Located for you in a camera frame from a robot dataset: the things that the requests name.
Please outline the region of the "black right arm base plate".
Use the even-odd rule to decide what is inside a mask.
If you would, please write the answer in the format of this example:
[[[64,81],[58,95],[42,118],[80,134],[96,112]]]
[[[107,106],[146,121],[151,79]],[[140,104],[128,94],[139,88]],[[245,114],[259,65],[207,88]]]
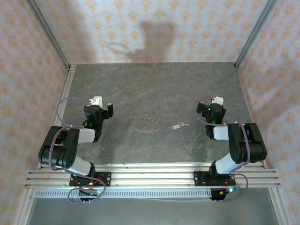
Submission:
[[[209,172],[194,171],[195,186],[212,186],[212,187],[225,187],[235,186],[236,181],[231,179],[227,174],[211,174]]]

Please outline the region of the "aluminium lower frame rail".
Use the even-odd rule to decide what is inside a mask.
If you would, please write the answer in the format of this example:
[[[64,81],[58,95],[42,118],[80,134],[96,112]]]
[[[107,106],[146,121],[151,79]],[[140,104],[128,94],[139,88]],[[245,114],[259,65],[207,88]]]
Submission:
[[[293,225],[293,219],[288,209],[284,191],[280,187],[268,188],[272,205],[279,225]]]
[[[34,202],[36,189],[29,188],[22,191],[13,225],[26,225]]]

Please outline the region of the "wide aluminium mounting beam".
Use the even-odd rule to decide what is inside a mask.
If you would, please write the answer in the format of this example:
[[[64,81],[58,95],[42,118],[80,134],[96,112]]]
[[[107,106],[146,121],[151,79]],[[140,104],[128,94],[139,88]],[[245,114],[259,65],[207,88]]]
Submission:
[[[235,174],[235,186],[241,188],[278,188],[281,186],[275,170],[242,170]],[[29,173],[25,186],[31,188],[68,188],[70,175],[66,172]],[[157,171],[157,170],[121,170],[111,171],[109,188],[194,188],[194,170],[188,171]],[[229,188],[197,186],[201,188]]]

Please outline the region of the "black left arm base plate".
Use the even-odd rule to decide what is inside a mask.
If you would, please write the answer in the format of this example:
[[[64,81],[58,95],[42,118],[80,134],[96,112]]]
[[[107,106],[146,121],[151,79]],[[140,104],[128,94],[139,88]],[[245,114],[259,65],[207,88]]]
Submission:
[[[93,178],[99,179],[104,182],[104,184],[109,187],[111,183],[111,172],[94,172],[89,174]],[[97,180],[87,179],[80,176],[71,175],[69,181],[70,187],[102,187],[103,184]]]

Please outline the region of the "aluminium frame post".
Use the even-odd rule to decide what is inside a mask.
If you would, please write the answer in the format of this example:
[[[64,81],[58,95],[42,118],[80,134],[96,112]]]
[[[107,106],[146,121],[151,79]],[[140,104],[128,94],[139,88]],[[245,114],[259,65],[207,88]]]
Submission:
[[[278,0],[268,0],[264,9],[262,10],[260,16],[258,17],[252,31],[250,32],[239,56],[237,57],[234,67],[236,70],[239,69],[241,64],[243,63],[244,59],[246,58],[248,52],[250,51],[252,45],[254,44],[255,40],[257,39],[259,33],[261,32],[262,28],[264,27],[265,23],[267,22],[271,12],[273,11],[274,7],[276,6]]]
[[[43,15],[43,12],[41,11],[40,7],[38,6],[36,0],[25,0],[27,5],[29,6],[31,12],[35,16],[40,28],[44,32],[45,36],[47,37],[48,41],[50,42],[50,45],[56,52],[59,60],[61,61],[63,67],[69,71],[71,68],[71,64],[68,62],[62,48],[59,45],[59,42],[57,41],[54,33],[52,32],[50,25],[48,24],[46,18]]]

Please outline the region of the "aluminium table side rail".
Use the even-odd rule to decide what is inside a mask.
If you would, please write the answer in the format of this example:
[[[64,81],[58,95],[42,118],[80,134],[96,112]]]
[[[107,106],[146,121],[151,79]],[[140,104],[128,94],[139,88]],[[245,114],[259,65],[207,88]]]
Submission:
[[[250,116],[250,119],[251,119],[251,122],[253,122],[253,117],[252,117],[252,114],[251,114],[251,110],[249,108],[249,104],[248,104],[248,99],[247,99],[247,95],[246,95],[246,92],[244,90],[244,86],[242,84],[242,79],[239,75],[239,70],[238,70],[238,67],[236,66],[236,64],[233,64],[234,65],[234,68],[235,68],[235,72],[236,72],[236,75],[239,79],[239,83],[240,83],[240,86],[241,86],[241,90],[242,90],[242,93],[243,93],[243,97],[245,99],[245,103],[246,103],[246,106],[247,106],[247,110],[248,110],[248,113],[249,113],[249,116]]]
[[[69,96],[69,92],[70,92],[71,84],[72,84],[73,77],[75,74],[76,66],[77,66],[76,64],[71,64],[71,66],[67,72],[66,79],[64,81],[58,102]],[[52,117],[51,125],[55,125],[55,126],[61,125],[61,122],[59,121],[59,119],[56,116],[56,109],[54,110],[54,115]]]

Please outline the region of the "grey metal shelf panel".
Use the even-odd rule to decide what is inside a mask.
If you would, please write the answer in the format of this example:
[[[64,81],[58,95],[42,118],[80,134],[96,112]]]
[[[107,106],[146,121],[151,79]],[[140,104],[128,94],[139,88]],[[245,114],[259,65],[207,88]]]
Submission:
[[[278,225],[269,197],[251,193],[233,202],[102,199],[72,205],[36,199],[27,225]]]

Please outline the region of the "aluminium table edge rail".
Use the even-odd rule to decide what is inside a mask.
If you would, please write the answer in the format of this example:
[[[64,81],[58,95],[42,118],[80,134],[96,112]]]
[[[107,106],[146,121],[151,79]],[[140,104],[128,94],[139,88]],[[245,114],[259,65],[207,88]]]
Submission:
[[[179,168],[179,169],[200,169],[205,170],[211,166],[212,162],[184,162],[184,163],[132,163],[132,164],[101,164],[95,165],[96,169],[102,170],[104,168],[108,168],[108,170],[112,169],[171,169],[171,168]],[[262,162],[248,164],[242,169],[248,170],[258,170],[265,169]],[[50,167],[42,165],[38,170],[41,171],[50,171]]]

